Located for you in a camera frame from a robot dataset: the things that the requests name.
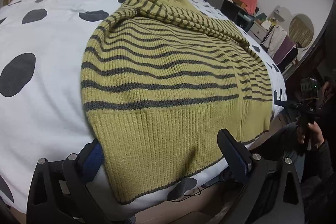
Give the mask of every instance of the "polka dot bedsheet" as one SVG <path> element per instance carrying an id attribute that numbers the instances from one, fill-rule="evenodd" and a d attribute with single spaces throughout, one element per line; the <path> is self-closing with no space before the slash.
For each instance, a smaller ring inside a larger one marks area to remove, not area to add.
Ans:
<path id="1" fill-rule="evenodd" d="M 203 0 L 189 1 L 208 16 L 227 20 Z M 13 0 L 0 9 L 0 195 L 23 213 L 38 159 L 64 160 L 94 138 L 81 103 L 82 56 L 97 25 L 120 5 L 118 0 Z M 279 69 L 239 29 L 265 62 L 273 93 L 286 100 Z M 273 106 L 274 117 L 281 110 Z M 120 220 L 167 200 L 169 193 L 183 195 L 226 167 L 222 159 L 192 176 L 191 186 L 177 183 L 127 205 L 113 199 L 103 167 L 88 189 L 110 219 Z"/>

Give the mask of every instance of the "round mirror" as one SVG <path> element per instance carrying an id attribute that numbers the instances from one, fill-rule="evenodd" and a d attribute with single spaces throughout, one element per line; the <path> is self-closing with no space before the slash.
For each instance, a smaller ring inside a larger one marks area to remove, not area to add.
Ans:
<path id="1" fill-rule="evenodd" d="M 289 37 L 295 42 L 298 48 L 307 47 L 314 36 L 314 26 L 310 18 L 304 14 L 293 17 L 289 25 Z"/>

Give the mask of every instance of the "knit fabric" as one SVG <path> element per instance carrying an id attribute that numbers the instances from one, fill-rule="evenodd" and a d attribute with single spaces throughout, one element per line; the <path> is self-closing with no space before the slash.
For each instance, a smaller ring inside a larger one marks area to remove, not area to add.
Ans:
<path id="1" fill-rule="evenodd" d="M 91 36 L 81 88 L 121 204 L 218 162 L 220 129 L 242 143 L 269 129 L 264 63 L 187 0 L 126 0 Z"/>

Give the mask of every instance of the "nightstand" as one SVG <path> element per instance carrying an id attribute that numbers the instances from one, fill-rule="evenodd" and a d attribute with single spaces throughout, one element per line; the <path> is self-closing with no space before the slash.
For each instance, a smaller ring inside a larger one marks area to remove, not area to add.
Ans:
<path id="1" fill-rule="evenodd" d="M 268 30 L 266 30 L 264 27 L 262 27 L 260 24 L 258 24 L 256 21 L 254 21 L 254 24 L 248 31 L 248 34 L 258 43 L 261 44 L 264 42 L 268 35 Z"/>

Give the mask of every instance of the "yellow and gray striped cardigan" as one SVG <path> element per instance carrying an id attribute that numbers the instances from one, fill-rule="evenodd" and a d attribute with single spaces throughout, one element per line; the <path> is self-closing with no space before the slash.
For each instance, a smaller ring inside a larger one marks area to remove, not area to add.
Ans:
<path id="1" fill-rule="evenodd" d="M 81 88 L 121 204 L 218 162 L 221 128 L 247 143 L 271 118 L 262 60 L 187 0 L 126 0 L 91 36 Z"/>

